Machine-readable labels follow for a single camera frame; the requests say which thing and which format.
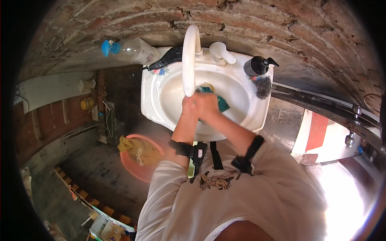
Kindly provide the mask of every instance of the sink basin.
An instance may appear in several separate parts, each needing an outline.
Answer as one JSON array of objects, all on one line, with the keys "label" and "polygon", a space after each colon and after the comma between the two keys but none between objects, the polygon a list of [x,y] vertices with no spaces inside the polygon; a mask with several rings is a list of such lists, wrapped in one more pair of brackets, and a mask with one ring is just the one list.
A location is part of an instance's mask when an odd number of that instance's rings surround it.
[{"label": "sink basin", "polygon": [[[161,55],[168,49],[170,48],[158,48]],[[257,98],[256,86],[244,74],[243,65],[252,56],[234,52],[232,55],[237,60],[235,64],[216,66],[196,63],[196,85],[205,82],[211,84],[215,89],[214,92],[221,95],[230,106],[223,114],[235,123],[256,132],[264,126],[270,96],[264,100]],[[141,109],[148,119],[174,131],[182,112],[184,96],[181,62],[158,70],[143,71]],[[225,137],[221,133],[199,121],[196,141],[223,139]]]}]

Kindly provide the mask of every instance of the black soap dispenser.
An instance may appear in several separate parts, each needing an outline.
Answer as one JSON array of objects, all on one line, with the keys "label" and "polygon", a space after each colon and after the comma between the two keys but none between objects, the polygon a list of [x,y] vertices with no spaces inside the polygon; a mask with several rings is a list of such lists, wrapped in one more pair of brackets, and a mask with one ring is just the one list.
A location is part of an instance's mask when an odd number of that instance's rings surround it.
[{"label": "black soap dispenser", "polygon": [[250,77],[259,76],[268,71],[269,64],[279,67],[279,65],[272,58],[265,59],[261,56],[255,56],[245,62],[244,72]]}]

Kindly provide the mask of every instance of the white board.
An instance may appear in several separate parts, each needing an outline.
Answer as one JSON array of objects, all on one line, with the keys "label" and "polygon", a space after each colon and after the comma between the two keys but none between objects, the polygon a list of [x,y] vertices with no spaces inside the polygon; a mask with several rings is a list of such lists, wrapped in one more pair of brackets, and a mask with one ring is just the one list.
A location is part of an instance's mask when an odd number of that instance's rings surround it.
[{"label": "white board", "polygon": [[70,72],[52,74],[29,79],[19,84],[19,95],[14,105],[23,101],[24,113],[37,109],[46,104],[66,98],[89,94],[90,90],[80,92],[80,80],[93,79],[94,71]]}]

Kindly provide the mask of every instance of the hand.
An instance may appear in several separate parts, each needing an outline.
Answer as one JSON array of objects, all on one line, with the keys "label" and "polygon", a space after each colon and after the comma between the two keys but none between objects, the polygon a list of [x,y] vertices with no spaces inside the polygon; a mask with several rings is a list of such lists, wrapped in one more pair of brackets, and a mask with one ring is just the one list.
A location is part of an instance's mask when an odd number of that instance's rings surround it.
[{"label": "hand", "polygon": [[194,93],[182,100],[182,113],[208,122],[219,114],[217,96],[211,93]]}]

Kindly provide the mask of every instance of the green sponge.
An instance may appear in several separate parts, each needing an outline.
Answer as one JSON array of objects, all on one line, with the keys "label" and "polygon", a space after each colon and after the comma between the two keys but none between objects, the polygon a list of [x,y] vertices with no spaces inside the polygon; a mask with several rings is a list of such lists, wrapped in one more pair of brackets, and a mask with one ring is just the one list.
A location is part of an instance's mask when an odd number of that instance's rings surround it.
[{"label": "green sponge", "polygon": [[[211,84],[203,83],[197,86],[196,90],[202,93],[213,93],[214,87]],[[221,113],[230,108],[227,101],[219,95],[217,95],[217,102],[218,102],[218,109]]]}]

